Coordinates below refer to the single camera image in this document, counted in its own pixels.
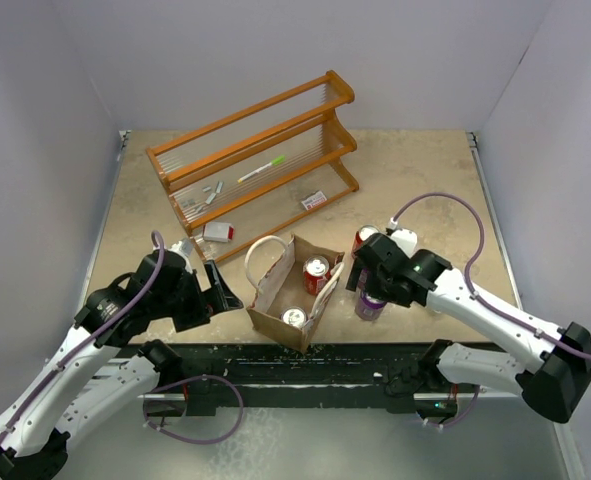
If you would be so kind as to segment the red cola can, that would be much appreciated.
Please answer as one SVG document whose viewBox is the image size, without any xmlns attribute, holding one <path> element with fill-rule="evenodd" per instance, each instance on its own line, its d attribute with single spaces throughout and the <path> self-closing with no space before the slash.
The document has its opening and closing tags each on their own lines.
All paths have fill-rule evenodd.
<svg viewBox="0 0 591 480">
<path fill-rule="evenodd" d="M 320 255 L 309 257 L 303 264 L 303 281 L 306 292 L 318 295 L 330 279 L 329 261 Z"/>
<path fill-rule="evenodd" d="M 373 225 L 363 225 L 355 233 L 351 255 L 354 256 L 357 249 L 373 234 L 379 233 L 380 230 Z"/>
</svg>

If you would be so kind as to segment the brown canvas bag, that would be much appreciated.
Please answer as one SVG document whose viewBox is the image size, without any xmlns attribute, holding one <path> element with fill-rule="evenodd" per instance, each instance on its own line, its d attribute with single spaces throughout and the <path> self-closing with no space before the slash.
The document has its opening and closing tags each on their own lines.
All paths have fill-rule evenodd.
<svg viewBox="0 0 591 480">
<path fill-rule="evenodd" d="M 282 253 L 262 277 L 255 278 L 252 275 L 253 254 L 269 242 L 278 243 Z M 344 261 L 333 266 L 334 257 L 339 252 L 316 246 L 297 235 L 288 241 L 269 235 L 252 244 L 246 253 L 244 268 L 246 278 L 255 290 L 254 298 L 246 308 L 254 330 L 284 347 L 306 352 L 344 271 Z M 303 264 L 316 255 L 329 261 L 330 279 L 314 296 L 304 288 Z M 281 313 L 289 307 L 300 307 L 306 311 L 308 322 L 302 330 L 281 321 Z"/>
</svg>

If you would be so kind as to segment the orange wooden shelf rack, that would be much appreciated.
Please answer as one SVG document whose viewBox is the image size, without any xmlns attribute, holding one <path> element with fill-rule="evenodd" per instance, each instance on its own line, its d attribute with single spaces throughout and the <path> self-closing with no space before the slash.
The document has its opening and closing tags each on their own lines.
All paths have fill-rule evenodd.
<svg viewBox="0 0 591 480">
<path fill-rule="evenodd" d="M 158 146 L 146 154 L 199 256 L 225 261 L 259 238 L 278 233 L 359 189 L 344 166 L 357 149 L 337 111 L 355 99 L 335 71 L 286 90 Z M 237 180 L 284 155 L 285 161 Z M 202 188 L 223 181 L 219 193 Z M 327 202 L 306 211 L 301 201 L 321 190 Z M 204 225 L 228 222 L 228 243 L 204 241 Z"/>
</svg>

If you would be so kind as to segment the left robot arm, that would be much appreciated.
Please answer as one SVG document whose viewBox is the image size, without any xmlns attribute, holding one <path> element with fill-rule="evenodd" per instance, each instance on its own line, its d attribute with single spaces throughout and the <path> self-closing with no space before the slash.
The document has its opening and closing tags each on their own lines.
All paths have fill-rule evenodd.
<svg viewBox="0 0 591 480">
<path fill-rule="evenodd" d="M 215 315 L 240 310 L 214 262 L 200 287 L 181 244 L 151 235 L 153 251 L 138 268 L 91 293 L 37 377 L 0 414 L 0 478 L 52 479 L 70 454 L 136 397 L 169 392 L 184 383 L 183 360 L 161 340 L 144 343 L 108 378 L 92 378 L 131 339 L 157 320 L 178 331 L 206 325 Z"/>
</svg>

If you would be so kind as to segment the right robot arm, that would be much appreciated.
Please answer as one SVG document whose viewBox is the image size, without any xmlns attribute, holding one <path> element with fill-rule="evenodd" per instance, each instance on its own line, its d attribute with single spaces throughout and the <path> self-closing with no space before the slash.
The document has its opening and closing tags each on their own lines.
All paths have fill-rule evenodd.
<svg viewBox="0 0 591 480">
<path fill-rule="evenodd" d="M 575 322 L 561 327 L 532 316 L 467 281 L 434 252 L 410 251 L 398 237 L 374 233 L 357 247 L 347 289 L 446 314 L 498 347 L 437 340 L 422 359 L 421 383 L 431 391 L 465 383 L 508 392 L 540 416 L 567 423 L 591 383 L 590 332 Z"/>
</svg>

